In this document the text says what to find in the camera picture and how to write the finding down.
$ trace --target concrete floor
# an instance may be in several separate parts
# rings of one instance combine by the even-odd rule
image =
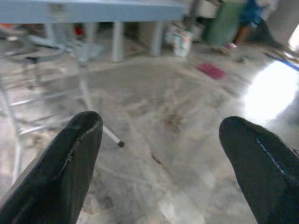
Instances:
[[[131,54],[123,63],[111,63],[109,38],[102,41],[109,47],[90,66],[92,102],[126,146],[119,148],[103,136],[78,223],[255,224],[220,146],[218,128],[225,117],[238,115],[299,148],[298,74],[254,47],[222,56],[196,44],[187,59],[173,57],[169,50],[152,58],[142,47],[132,53],[136,47],[127,40]],[[241,56],[246,56],[245,63],[236,62]],[[196,70],[204,62],[213,62],[226,76],[213,80]],[[29,90],[20,67],[1,61],[13,101],[77,85],[69,56],[40,67],[47,74],[43,86]],[[68,96],[20,107],[17,114],[25,127],[32,127],[82,110],[83,101]],[[36,120],[41,114],[52,117]],[[14,165],[14,133],[3,113],[0,128],[2,198]],[[61,128],[23,139],[24,167]]]

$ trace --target chair leg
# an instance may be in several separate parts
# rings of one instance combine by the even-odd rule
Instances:
[[[15,180],[18,178],[20,173],[22,172],[22,153],[23,153],[23,147],[21,142],[21,137],[19,136],[19,125],[16,120],[16,116],[14,114],[13,109],[10,106],[10,101],[8,98],[8,94],[6,93],[6,90],[4,88],[4,85],[2,83],[2,77],[0,74],[0,92],[4,100],[5,107],[7,109],[7,115],[10,119],[15,132],[15,150],[14,150],[14,173],[13,173],[13,179],[12,184],[15,182]]]
[[[87,67],[79,63],[79,87],[82,91],[82,95],[84,98],[84,101],[86,103],[87,109],[93,111],[93,104],[91,102],[90,94],[89,94],[89,88],[88,83],[86,81],[87,77]],[[121,141],[109,128],[106,126],[103,126],[103,132],[106,133],[116,144],[118,144],[120,147],[124,147],[125,143]]]

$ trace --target green container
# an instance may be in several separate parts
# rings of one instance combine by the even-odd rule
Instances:
[[[214,46],[231,43],[239,29],[244,3],[223,2],[215,19],[206,21],[202,40]]]

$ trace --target table leg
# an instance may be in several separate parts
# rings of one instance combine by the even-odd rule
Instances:
[[[121,62],[124,60],[124,22],[113,24],[113,50],[112,61]]]
[[[156,22],[156,27],[154,30],[151,47],[150,47],[150,55],[153,57],[157,57],[161,55],[163,31],[164,31],[164,22],[163,21]]]

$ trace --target rubber foot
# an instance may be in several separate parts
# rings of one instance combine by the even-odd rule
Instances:
[[[117,143],[119,145],[119,147],[124,147],[125,146],[125,143],[123,141],[120,141],[119,143]]]

